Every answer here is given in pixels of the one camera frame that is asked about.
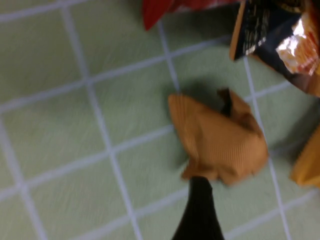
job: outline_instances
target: snack bag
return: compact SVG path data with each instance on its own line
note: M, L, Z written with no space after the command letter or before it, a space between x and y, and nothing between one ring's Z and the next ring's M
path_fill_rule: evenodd
M189 155L182 178L202 176L236 184L268 162L268 146L250 106L229 89L218 91L221 112L183 94L168 98L170 116Z
M298 157L291 179L299 186L316 186L320 188L320 125L316 128Z
M253 54L296 87L320 97L319 19L311 0L243 2L230 57Z
M142 13L146 30L157 23L166 12L204 10L239 2L240 0L143 0Z

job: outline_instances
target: tile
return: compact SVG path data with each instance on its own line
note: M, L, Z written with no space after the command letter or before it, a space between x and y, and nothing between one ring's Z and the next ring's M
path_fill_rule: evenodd
M37 239L34 227L18 195L0 202L0 239Z
M231 7L176 12L163 18L166 39L171 51L231 35L234 23L235 17Z
M234 186L212 184L214 204L224 233L278 207L269 165Z
M251 77L254 85L254 91L262 91L274 85L282 84L287 81L284 76L271 69L266 64L248 57Z
M290 86L257 100L269 148L309 136L319 122L315 97Z
M114 145L171 124L167 98L175 92L165 62L95 86Z
M174 236L187 205L187 198L139 219L143 239L168 240Z
M286 212L292 240L319 240L320 195Z
M27 179L105 149L84 88L7 112L3 118Z
M91 0L71 8L92 74L164 54L158 30L147 32L143 27L141 4L140 0Z
M23 0L23 1L12 1L2 0L0 2L0 14L8 14L15 11L47 5L55 2L55 0Z
M210 107L222 106L217 95L221 88L230 88L243 98L250 95L244 62L232 62L225 45L191 52L173 62L182 92Z
M6 157L3 154L3 150L0 148L0 191L11 187L15 184L13 177L7 165Z
M287 240L280 216L263 223L232 240Z
M2 23L0 35L0 103L80 78L58 11Z
M135 209L187 186L180 178L187 155L175 133L123 151L117 159Z
M66 240L100 228L126 214L108 159L31 190L52 240Z
M129 223L123 227L113 230L107 236L97 240L136 240L136 236L132 225Z
M287 153L282 153L272 157L276 178L281 193L281 199L284 204L291 200L302 197L312 189L311 187L298 186L289 178L295 165L295 161L302 149L303 145L300 145Z

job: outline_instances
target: black snack bag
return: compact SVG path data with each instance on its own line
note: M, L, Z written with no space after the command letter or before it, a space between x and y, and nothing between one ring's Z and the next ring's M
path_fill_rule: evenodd
M239 11L243 12L237 18L237 24L240 25L236 25L238 29L235 29L231 42L230 57L233 60L254 53L266 41L274 45L273 50L275 50L279 44L273 40L278 40L280 43L293 34L291 26L301 17L301 1L294 1L291 7L279 2L292 1L247 0L242 3Z
M320 97L320 0L243 1L229 56L252 54L308 94Z

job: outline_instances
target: red snack bag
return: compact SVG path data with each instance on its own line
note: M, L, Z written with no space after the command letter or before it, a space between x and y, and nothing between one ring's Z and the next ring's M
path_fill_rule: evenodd
M166 12L177 12L183 9L203 10L215 8L240 0L143 0L142 13L146 30L157 23Z

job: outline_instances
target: green tile floor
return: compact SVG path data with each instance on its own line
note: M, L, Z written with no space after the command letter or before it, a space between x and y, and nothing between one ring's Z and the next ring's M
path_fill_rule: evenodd
M138 0L0 2L0 239L169 240L187 156L168 114L180 91L252 107L271 158L213 182L227 240L320 240L320 194L288 176L319 122L317 99L253 59L233 63L230 8L166 15L145 32Z

